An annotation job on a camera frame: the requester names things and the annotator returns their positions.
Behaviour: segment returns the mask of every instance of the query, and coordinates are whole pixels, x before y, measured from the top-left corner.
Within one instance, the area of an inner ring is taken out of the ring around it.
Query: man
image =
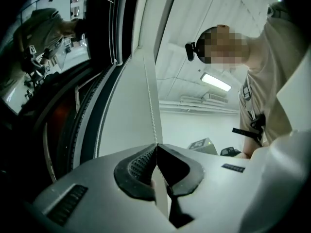
[[[8,96],[24,76],[24,51],[30,45],[34,45],[36,56],[44,53],[45,49],[49,50],[40,61],[44,65],[57,53],[64,37],[79,38],[85,31],[85,20],[64,21],[53,8],[33,11],[31,17],[15,31],[13,40],[1,53],[1,97]]]
[[[192,47],[204,63],[248,67],[245,84],[239,93],[240,129],[260,135],[261,139],[262,131],[254,129],[251,122],[263,118],[263,131],[271,144],[292,130],[276,95],[298,67],[308,42],[292,23],[283,2],[274,3],[268,16],[257,38],[235,33],[226,25],[217,25],[203,32],[196,45],[186,45],[186,49],[189,60],[193,59],[193,53],[191,55],[189,51]],[[247,88],[251,91],[250,99],[245,97]],[[255,137],[245,137],[243,151],[237,157],[249,159],[261,143]]]

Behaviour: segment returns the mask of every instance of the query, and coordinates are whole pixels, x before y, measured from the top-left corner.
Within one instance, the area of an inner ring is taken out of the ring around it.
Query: fluorescent light
[[[221,88],[222,90],[228,91],[231,89],[231,86],[229,86],[228,84],[220,81],[219,79],[216,79],[208,74],[203,74],[203,76],[201,77],[201,80],[205,83],[214,85],[218,88]]]

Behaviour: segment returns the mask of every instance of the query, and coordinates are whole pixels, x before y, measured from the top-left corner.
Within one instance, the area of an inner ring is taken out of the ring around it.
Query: white ceiling
[[[160,100],[179,101],[182,95],[202,98],[213,93],[229,99],[227,107],[238,109],[238,91],[246,77],[246,67],[224,71],[222,66],[187,60],[184,45],[196,41],[206,29],[226,24],[235,31],[256,37],[263,29],[268,4],[276,0],[174,0],[165,27],[158,57],[156,77]],[[201,82],[204,72],[232,86],[224,92]]]

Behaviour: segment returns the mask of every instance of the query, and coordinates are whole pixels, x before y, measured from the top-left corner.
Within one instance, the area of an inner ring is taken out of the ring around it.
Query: beige t-shirt
[[[284,4],[278,9],[286,11]],[[247,76],[252,90],[251,102],[256,115],[264,114],[264,132],[269,144],[277,137],[292,130],[290,122],[276,98],[277,93],[298,67],[308,47],[299,28],[288,20],[270,17],[260,35],[267,47],[266,58],[256,70]],[[246,109],[246,101],[240,99],[240,129],[258,133],[250,123],[252,118]]]

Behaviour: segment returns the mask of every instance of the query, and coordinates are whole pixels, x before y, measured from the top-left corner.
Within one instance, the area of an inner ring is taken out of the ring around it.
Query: ceiling panel
[[[187,60],[184,45],[196,41],[206,29],[217,24],[229,25],[236,32],[256,37],[266,21],[268,4],[276,0],[174,0],[161,41],[156,62],[159,98],[179,101],[187,95],[201,98],[207,92],[227,97],[228,107],[237,107],[238,90],[247,68],[236,67],[230,72],[223,67],[206,65],[197,58]],[[204,84],[204,72],[219,78],[233,88],[224,92]]]

